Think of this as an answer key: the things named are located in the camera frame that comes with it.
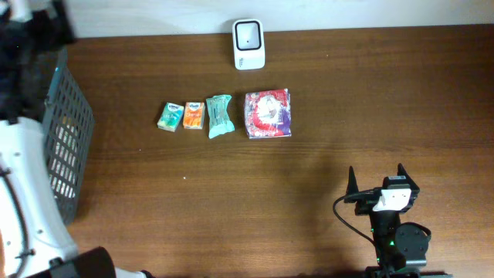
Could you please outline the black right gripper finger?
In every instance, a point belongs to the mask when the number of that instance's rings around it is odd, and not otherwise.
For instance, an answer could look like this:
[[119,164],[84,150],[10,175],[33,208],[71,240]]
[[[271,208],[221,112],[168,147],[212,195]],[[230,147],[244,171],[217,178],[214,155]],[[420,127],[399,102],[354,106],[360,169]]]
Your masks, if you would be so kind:
[[359,193],[358,185],[357,185],[357,179],[354,173],[354,168],[352,166],[349,167],[349,174],[348,174],[348,183],[347,183],[347,189],[346,189],[346,194],[345,194],[345,202],[346,203],[354,203],[355,196],[357,193]]
[[406,172],[406,170],[404,168],[404,165],[402,163],[399,163],[398,164],[398,172],[397,172],[397,175],[398,176],[403,176],[405,179],[410,179],[410,176]]

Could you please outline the red purple tissue pack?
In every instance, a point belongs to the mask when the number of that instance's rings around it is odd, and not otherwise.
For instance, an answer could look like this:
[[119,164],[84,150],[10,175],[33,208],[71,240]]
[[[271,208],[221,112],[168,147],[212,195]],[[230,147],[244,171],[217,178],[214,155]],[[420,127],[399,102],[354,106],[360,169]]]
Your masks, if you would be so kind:
[[289,90],[247,93],[244,118],[249,139],[290,137],[292,115]]

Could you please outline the teal toilet tissue pack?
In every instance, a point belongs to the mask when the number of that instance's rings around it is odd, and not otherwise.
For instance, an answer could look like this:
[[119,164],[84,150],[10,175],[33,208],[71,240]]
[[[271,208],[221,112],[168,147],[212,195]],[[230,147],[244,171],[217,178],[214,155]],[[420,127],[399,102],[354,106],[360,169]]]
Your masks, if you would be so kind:
[[235,130],[234,124],[228,115],[228,104],[231,98],[231,95],[223,94],[206,100],[209,115],[208,137],[210,139]]

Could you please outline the orange Kleenex tissue pack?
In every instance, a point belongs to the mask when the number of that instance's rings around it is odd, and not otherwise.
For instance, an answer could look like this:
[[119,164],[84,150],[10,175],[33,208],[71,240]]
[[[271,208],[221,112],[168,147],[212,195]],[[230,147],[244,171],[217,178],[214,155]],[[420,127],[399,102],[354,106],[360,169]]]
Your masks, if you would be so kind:
[[187,102],[184,108],[183,125],[186,129],[201,130],[204,126],[205,104]]

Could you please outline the green Kleenex tissue pack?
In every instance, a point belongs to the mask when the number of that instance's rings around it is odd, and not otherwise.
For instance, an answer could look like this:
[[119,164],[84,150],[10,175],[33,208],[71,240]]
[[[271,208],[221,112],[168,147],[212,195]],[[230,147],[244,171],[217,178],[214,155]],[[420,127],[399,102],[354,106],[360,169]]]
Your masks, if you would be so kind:
[[157,121],[157,127],[165,131],[175,132],[184,115],[184,107],[175,103],[166,103]]

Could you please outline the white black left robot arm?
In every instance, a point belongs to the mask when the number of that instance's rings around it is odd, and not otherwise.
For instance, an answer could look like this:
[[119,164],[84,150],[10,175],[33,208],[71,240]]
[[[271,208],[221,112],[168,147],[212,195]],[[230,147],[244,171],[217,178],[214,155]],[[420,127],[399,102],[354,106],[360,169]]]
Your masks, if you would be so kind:
[[62,1],[1,3],[1,255],[7,277],[129,277],[69,234],[93,111],[67,67]]

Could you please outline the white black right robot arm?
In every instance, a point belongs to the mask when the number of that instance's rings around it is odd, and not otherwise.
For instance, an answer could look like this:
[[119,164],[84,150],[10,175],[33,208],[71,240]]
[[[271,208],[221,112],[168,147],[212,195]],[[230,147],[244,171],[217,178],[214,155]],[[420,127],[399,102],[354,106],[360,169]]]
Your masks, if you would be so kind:
[[356,215],[370,218],[371,237],[352,230],[373,245],[377,265],[368,266],[362,277],[448,277],[444,272],[421,271],[427,265],[426,252],[431,230],[415,222],[402,222],[400,215],[414,205],[420,188],[402,164],[396,175],[387,176],[380,187],[361,191],[353,168],[349,168],[346,194],[342,201],[354,203]]

